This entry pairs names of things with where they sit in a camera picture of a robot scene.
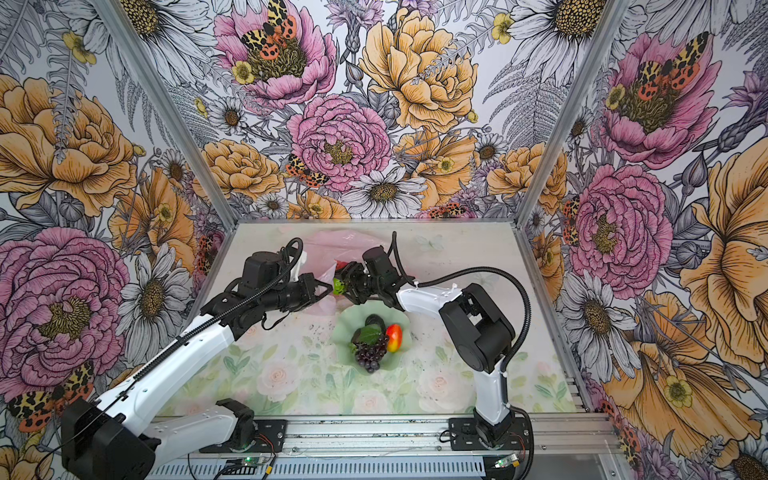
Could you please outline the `green bumpy custard apple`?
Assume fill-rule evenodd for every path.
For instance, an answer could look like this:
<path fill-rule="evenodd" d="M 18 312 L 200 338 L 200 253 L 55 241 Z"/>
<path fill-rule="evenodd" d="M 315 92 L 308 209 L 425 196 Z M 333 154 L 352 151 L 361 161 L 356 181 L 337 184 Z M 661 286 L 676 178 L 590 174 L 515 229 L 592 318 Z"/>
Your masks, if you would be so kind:
<path fill-rule="evenodd" d="M 338 277 L 335 277 L 333 279 L 333 295 L 334 296 L 344 296 L 347 292 L 347 285 L 346 283 L 341 280 Z"/>

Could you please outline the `small red tomato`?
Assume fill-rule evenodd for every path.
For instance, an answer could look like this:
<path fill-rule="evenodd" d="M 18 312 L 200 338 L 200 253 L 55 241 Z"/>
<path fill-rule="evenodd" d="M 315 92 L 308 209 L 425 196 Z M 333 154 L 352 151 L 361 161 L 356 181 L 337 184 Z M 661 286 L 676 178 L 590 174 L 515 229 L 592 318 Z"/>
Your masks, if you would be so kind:
<path fill-rule="evenodd" d="M 395 353 L 399 351 L 403 343 L 403 330 L 398 324 L 389 325 L 386 329 L 387 343 L 386 350 L 388 353 Z"/>

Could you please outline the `pink plastic bag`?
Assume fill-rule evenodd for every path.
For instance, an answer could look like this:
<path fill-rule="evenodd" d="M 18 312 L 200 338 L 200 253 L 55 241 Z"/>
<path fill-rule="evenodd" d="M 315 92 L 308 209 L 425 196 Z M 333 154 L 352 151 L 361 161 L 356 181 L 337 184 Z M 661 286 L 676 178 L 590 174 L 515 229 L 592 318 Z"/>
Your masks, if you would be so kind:
<path fill-rule="evenodd" d="M 314 277 L 328 284 L 333 283 L 337 264 L 362 261 L 362 254 L 368 249 L 384 243 L 378 237 L 367 233 L 342 229 L 320 230 L 303 240 L 301 274 L 312 273 Z M 333 293 L 302 311 L 311 316 L 334 316 L 352 303 L 343 296 Z"/>

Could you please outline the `dark purple grape bunch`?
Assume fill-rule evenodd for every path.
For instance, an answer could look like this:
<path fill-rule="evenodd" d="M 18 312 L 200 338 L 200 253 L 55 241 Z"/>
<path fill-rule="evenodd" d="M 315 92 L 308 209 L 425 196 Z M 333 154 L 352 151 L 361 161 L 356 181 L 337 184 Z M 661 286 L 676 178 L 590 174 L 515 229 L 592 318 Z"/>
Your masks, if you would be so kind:
<path fill-rule="evenodd" d="M 381 368 L 381 361 L 388 353 L 386 339 L 380 339 L 369 344 L 357 342 L 353 344 L 354 359 L 364 371 L 372 374 Z"/>

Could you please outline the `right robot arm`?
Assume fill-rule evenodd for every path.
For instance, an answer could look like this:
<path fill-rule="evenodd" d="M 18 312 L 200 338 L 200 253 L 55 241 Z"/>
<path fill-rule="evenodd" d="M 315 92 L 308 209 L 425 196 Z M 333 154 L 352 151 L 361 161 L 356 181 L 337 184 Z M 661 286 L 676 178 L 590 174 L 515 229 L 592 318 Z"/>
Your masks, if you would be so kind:
<path fill-rule="evenodd" d="M 460 288 L 441 285 L 474 273 L 489 273 L 510 282 L 520 295 L 522 326 L 516 331 L 484 287 L 470 283 Z M 454 348 L 474 371 L 476 431 L 483 445 L 498 448 L 511 433 L 523 411 L 514 407 L 508 394 L 507 368 L 527 339 L 532 305 L 523 284 L 496 267 L 470 267 L 431 281 L 419 281 L 406 273 L 399 251 L 375 247 L 360 262 L 335 271 L 343 296 L 355 305 L 377 299 L 402 312 L 426 315 L 442 321 Z"/>

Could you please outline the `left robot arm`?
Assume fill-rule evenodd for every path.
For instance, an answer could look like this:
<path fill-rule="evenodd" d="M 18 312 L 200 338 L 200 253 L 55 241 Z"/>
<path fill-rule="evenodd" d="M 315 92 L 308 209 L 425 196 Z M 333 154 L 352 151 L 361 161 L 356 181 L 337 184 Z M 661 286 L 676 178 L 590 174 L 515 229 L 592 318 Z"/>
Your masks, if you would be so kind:
<path fill-rule="evenodd" d="M 233 399 L 174 421 L 153 420 L 202 367 L 267 313 L 319 301 L 320 281 L 300 271 L 305 259 L 299 238 L 277 252 L 252 254 L 242 275 L 152 360 L 97 399 L 71 403 L 61 419 L 63 468 L 79 479 L 144 479 L 153 468 L 209 446 L 249 449 L 257 437 L 254 413 Z"/>

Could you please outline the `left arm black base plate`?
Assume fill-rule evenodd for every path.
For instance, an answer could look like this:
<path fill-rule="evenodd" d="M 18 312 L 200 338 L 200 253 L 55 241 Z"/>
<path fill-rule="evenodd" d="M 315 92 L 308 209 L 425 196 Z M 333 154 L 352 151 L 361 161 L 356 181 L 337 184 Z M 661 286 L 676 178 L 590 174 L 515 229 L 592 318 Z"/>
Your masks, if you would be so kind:
<path fill-rule="evenodd" d="M 256 419 L 246 444 L 246 453 L 281 453 L 288 422 L 283 419 Z"/>

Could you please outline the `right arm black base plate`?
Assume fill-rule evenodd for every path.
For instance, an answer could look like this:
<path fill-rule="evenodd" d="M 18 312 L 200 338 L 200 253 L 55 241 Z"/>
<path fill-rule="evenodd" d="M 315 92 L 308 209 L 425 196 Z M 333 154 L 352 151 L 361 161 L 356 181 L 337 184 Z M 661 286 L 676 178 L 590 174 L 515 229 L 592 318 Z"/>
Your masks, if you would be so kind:
<path fill-rule="evenodd" d="M 448 419 L 449 443 L 453 451 L 530 451 L 533 429 L 520 413 L 508 414 L 491 425 L 480 416 Z"/>

